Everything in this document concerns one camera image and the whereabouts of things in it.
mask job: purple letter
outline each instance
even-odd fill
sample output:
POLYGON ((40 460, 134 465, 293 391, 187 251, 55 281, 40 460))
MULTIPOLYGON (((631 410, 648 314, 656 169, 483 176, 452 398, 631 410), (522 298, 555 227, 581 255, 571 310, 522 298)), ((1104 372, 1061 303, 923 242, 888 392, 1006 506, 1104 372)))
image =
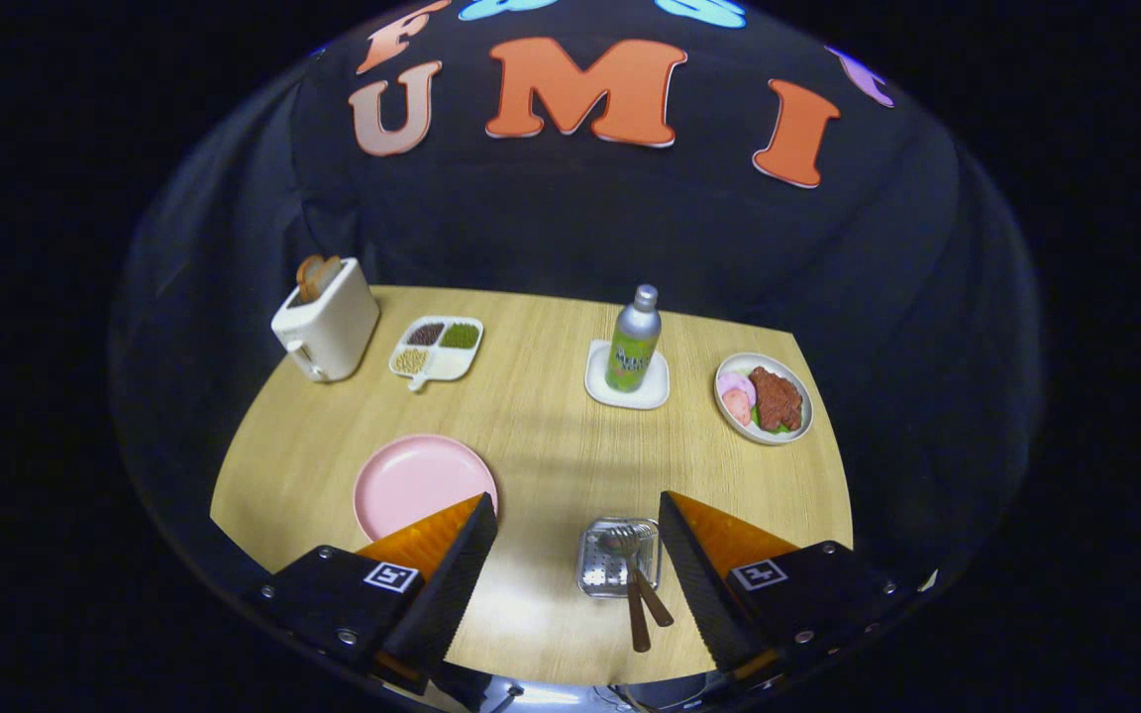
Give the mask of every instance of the purple letter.
POLYGON ((888 84, 888 82, 884 82, 882 78, 875 75, 874 72, 866 68, 866 66, 859 63, 859 60, 852 59, 843 52, 839 52, 839 50, 834 49, 834 47, 827 47, 827 49, 832 55, 839 58, 839 63, 843 65, 843 73, 848 75, 848 79, 851 79, 852 84, 857 86, 857 89, 859 89, 861 94, 882 104, 883 107, 892 108, 893 105, 896 105, 896 103, 891 100, 891 96, 879 91, 879 86, 875 84, 875 82, 879 82, 879 84, 888 84))

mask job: white toaster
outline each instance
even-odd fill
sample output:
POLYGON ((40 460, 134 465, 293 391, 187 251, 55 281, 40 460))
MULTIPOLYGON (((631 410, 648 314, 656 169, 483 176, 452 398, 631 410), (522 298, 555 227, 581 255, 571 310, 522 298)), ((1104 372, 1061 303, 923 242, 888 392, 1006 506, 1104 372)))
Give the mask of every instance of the white toaster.
POLYGON ((346 379, 363 359, 380 309, 358 260, 346 258, 341 272, 316 301, 299 303, 298 287, 272 317, 272 331, 307 379, 346 379))

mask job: pink plate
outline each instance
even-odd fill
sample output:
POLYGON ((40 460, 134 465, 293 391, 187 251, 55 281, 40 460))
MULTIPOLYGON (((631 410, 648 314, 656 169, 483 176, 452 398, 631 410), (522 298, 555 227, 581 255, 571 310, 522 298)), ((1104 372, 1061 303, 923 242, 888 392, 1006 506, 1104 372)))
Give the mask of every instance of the pink plate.
POLYGON ((408 435, 372 453, 355 479, 355 519, 367 538, 388 534, 488 492, 500 497, 487 463, 469 446, 444 435, 408 435))

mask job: wooden table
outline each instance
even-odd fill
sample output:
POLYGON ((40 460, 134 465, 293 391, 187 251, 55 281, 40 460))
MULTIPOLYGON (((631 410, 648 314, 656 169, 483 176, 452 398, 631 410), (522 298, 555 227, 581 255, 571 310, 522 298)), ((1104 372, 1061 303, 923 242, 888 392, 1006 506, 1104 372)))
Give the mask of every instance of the wooden table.
POLYGON ((583 528, 598 516, 657 518, 675 491, 804 546, 852 545, 843 464, 818 384, 780 331, 663 311, 659 351, 671 397, 659 410, 594 402, 583 374, 592 339, 610 339, 621 303, 456 289, 381 287, 381 316, 353 378, 308 382, 285 357, 232 439, 210 516, 268 572, 309 548, 367 544, 353 509, 355 477, 383 444, 444 434, 478 452, 499 487, 499 535, 447 661, 565 686, 664 680, 710 672, 669 557, 659 594, 675 617, 634 654, 624 599, 575 583, 583 528), (470 372, 420 394, 387 368, 422 315, 484 322, 470 372), (760 446, 717 410, 712 380, 733 353, 769 354, 803 379, 815 423, 786 446, 760 446))

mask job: bottle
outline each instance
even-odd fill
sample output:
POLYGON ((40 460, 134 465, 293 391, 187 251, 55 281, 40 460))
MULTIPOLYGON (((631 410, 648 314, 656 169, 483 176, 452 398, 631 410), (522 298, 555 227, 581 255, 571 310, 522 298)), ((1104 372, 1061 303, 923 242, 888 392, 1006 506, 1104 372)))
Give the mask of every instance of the bottle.
POLYGON ((656 302, 657 289, 642 284, 633 302, 615 319, 615 338, 606 365, 606 384, 615 391, 631 394, 642 387, 657 335, 663 331, 663 321, 654 308, 656 302))

